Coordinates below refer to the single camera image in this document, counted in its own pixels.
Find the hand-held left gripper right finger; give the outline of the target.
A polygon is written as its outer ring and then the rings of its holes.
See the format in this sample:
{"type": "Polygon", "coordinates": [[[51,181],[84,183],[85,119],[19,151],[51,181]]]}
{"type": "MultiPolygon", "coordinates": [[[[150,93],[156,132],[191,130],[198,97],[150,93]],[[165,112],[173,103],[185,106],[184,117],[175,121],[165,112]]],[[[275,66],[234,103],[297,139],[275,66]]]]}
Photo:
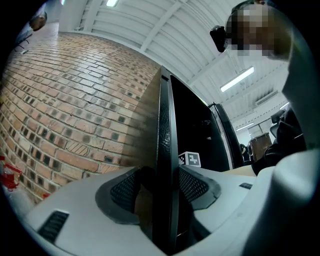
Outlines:
{"type": "Polygon", "coordinates": [[[188,230],[180,238],[183,253],[224,253],[236,237],[231,222],[256,178],[188,165],[179,167],[184,205],[181,214],[188,230]]]}

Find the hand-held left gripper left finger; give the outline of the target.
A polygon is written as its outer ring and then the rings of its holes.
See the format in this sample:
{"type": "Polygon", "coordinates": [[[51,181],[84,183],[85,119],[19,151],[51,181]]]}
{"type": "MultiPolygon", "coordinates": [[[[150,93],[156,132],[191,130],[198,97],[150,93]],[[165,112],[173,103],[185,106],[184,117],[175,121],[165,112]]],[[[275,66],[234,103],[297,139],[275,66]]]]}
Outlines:
{"type": "Polygon", "coordinates": [[[160,256],[140,228],[135,202],[139,167],[72,181],[36,205],[24,219],[50,256],[160,256]]]}

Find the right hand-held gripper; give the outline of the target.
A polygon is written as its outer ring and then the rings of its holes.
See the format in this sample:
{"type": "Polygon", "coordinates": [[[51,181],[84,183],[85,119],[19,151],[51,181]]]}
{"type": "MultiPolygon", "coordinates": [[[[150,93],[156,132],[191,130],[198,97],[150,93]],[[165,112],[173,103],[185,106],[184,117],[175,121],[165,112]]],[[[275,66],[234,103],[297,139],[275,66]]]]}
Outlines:
{"type": "Polygon", "coordinates": [[[183,152],[178,155],[179,165],[201,167],[200,155],[197,152],[183,152]]]}

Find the black refrigerator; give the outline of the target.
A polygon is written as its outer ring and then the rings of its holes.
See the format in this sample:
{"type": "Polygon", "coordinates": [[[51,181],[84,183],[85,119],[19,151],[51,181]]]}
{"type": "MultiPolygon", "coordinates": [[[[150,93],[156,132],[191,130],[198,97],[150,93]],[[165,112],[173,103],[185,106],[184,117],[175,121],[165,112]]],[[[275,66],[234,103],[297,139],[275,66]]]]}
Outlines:
{"type": "Polygon", "coordinates": [[[161,67],[135,108],[126,153],[141,169],[134,212],[140,227],[165,254],[182,251],[184,206],[179,155],[199,153],[201,168],[225,172],[244,160],[231,122],[219,103],[204,103],[188,86],[161,67]]]}

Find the brown box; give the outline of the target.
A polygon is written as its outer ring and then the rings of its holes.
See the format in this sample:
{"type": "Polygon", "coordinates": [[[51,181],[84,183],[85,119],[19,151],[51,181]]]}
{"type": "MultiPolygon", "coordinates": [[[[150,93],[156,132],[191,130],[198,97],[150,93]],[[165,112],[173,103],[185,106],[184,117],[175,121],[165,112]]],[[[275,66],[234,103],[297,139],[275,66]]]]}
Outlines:
{"type": "Polygon", "coordinates": [[[265,151],[272,145],[271,138],[268,132],[252,138],[248,144],[251,148],[253,161],[257,161],[264,156],[265,151]]]}

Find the person's black clothing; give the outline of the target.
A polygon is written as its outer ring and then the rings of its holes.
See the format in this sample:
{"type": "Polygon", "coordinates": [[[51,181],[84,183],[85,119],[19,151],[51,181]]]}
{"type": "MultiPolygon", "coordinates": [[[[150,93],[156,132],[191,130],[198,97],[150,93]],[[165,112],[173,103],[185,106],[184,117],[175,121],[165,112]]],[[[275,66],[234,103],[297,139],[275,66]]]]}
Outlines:
{"type": "Polygon", "coordinates": [[[251,165],[252,170],[258,175],[261,170],[276,166],[283,158],[305,150],[302,129],[294,111],[289,107],[279,119],[275,140],[265,150],[263,157],[251,165]]]}

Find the long ceiling light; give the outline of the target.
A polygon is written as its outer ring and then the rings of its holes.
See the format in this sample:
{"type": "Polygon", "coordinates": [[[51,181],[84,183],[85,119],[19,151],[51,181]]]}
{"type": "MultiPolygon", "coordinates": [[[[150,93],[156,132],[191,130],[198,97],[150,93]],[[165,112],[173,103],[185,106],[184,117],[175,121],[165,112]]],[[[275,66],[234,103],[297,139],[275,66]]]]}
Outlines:
{"type": "Polygon", "coordinates": [[[236,84],[240,83],[242,80],[244,80],[245,78],[247,78],[248,76],[250,76],[254,72],[255,72],[255,68],[253,66],[251,66],[250,68],[247,68],[246,70],[241,72],[239,75],[237,75],[235,78],[233,78],[232,80],[227,82],[225,85],[223,85],[220,88],[221,92],[224,93],[225,91],[229,90],[230,88],[232,88],[236,84]]]}

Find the ceiling air vent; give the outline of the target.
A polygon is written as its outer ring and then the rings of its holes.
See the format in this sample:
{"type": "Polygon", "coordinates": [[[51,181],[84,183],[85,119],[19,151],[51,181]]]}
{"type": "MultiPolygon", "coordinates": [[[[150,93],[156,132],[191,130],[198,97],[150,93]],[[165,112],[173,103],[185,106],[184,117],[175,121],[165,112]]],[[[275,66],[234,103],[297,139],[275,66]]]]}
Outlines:
{"type": "Polygon", "coordinates": [[[276,96],[279,92],[277,90],[272,91],[270,93],[268,93],[267,95],[265,95],[264,97],[258,99],[254,104],[256,107],[264,104],[265,102],[267,102],[268,100],[272,99],[274,96],[276,96]]]}

